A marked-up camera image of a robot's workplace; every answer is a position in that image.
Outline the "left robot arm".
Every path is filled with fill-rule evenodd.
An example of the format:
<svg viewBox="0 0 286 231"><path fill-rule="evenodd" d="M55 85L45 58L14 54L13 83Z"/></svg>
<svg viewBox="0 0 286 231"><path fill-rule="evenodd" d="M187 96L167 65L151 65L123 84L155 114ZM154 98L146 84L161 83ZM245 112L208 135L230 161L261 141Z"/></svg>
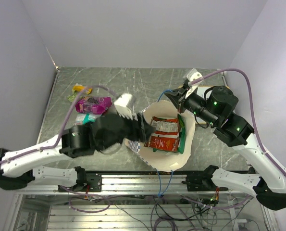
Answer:
<svg viewBox="0 0 286 231"><path fill-rule="evenodd" d="M82 191L89 184L84 168L59 169L47 165L93 155L95 151L122 144L124 139L146 142L154 130L141 113L133 118L107 114L22 150L0 148L0 188L12 191L28 185L55 185Z"/></svg>

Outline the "red snack packet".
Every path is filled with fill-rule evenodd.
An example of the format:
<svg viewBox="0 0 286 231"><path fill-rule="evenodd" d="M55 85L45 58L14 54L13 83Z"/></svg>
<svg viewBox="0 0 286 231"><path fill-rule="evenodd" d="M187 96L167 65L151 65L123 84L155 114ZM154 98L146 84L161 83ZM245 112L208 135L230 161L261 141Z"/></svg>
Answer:
<svg viewBox="0 0 286 231"><path fill-rule="evenodd" d="M178 118L160 118L153 116L150 123L155 132L144 147L152 148L153 151L165 151L176 153L179 146L180 126Z"/></svg>

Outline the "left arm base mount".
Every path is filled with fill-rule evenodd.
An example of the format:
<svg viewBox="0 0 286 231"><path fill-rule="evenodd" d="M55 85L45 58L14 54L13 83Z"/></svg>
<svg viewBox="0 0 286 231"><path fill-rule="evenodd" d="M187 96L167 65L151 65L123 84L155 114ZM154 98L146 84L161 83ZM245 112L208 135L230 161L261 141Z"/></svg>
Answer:
<svg viewBox="0 0 286 231"><path fill-rule="evenodd" d="M73 192L101 192L102 188L102 175L100 173L87 171L85 176L78 174L78 180L76 184L71 187L66 187Z"/></svg>

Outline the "green snack packet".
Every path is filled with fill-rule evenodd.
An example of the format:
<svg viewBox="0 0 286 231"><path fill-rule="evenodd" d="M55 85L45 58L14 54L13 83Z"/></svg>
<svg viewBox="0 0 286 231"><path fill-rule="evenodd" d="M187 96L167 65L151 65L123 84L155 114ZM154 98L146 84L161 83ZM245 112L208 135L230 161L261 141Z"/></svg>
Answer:
<svg viewBox="0 0 286 231"><path fill-rule="evenodd" d="M72 95L67 96L67 100L70 102L76 101L76 98L77 98L77 94L72 94Z"/></svg>

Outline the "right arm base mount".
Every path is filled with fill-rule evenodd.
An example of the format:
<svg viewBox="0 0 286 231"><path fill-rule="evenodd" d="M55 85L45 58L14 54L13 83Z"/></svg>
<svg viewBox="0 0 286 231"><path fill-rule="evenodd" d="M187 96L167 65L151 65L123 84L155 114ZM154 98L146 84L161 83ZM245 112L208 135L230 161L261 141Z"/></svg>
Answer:
<svg viewBox="0 0 286 231"><path fill-rule="evenodd" d="M187 175L186 179L181 181L181 183L187 186L188 192L216 190L216 186L212 182L211 178L208 178L203 175L198 175L198 174Z"/></svg>

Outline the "dark green snack bag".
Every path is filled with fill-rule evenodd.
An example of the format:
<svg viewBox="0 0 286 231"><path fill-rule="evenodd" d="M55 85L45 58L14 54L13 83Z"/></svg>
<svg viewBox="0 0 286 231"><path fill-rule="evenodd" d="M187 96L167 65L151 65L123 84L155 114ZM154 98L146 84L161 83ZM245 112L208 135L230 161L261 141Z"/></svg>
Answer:
<svg viewBox="0 0 286 231"><path fill-rule="evenodd" d="M181 118L181 116L177 115L177 118L179 120L179 126L180 126L180 134L179 134L180 141L179 141L177 153L183 154L184 149L185 149L185 141L186 141L186 127L185 127L185 123L183 119Z"/></svg>

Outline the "yellow snack bar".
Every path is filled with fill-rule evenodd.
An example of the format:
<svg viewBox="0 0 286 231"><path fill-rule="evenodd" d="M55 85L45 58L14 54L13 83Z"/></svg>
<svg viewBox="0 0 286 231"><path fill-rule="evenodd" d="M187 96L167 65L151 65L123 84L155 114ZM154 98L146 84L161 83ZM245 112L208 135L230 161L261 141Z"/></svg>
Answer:
<svg viewBox="0 0 286 231"><path fill-rule="evenodd" d="M72 88L72 93L79 93L79 92L90 94L92 92L92 88L86 89L86 86L83 86L81 84L75 84Z"/></svg>

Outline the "checkered paper bag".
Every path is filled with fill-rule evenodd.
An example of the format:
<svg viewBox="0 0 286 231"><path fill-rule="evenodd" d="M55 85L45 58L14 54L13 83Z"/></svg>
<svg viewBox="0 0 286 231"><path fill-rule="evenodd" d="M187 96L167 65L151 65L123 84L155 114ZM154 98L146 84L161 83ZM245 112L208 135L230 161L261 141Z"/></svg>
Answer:
<svg viewBox="0 0 286 231"><path fill-rule="evenodd" d="M172 176L191 156L196 127L194 114L179 113L171 102L161 99L142 113L154 132L145 142L126 140L125 145L157 172Z"/></svg>

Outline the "magenta snack packet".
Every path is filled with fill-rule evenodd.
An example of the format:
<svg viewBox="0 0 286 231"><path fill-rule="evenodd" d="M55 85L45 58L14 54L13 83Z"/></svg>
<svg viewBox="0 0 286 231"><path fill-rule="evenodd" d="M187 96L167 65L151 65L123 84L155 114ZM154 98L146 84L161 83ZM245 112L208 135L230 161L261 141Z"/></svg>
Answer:
<svg viewBox="0 0 286 231"><path fill-rule="evenodd" d="M85 114L101 115L112 105L111 97L84 97L76 105L76 111Z"/></svg>

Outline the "teal snack packet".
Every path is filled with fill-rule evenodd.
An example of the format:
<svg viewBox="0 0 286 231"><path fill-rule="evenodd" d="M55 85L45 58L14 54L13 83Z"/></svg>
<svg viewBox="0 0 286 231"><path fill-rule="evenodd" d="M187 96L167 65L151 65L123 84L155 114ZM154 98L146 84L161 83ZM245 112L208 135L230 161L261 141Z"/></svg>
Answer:
<svg viewBox="0 0 286 231"><path fill-rule="evenodd" d="M78 114L75 118L74 125L84 125L88 122L94 122L97 118L101 117L101 115L95 115L93 113L90 114Z"/></svg>

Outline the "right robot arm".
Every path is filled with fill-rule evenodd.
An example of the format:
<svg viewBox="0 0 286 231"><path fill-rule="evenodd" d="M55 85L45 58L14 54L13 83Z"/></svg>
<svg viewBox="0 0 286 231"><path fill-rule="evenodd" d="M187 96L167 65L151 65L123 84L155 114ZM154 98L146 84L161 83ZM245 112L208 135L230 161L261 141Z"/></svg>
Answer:
<svg viewBox="0 0 286 231"><path fill-rule="evenodd" d="M187 95L188 90L185 82L165 96L179 113L189 111L205 121L220 141L232 147L255 169L254 174L246 175L210 165L198 184L208 191L225 187L246 193L271 210L286 208L286 172L282 173L278 169L280 164L267 157L250 123L234 113L238 98L226 86L209 88L209 97L200 97L194 92Z"/></svg>

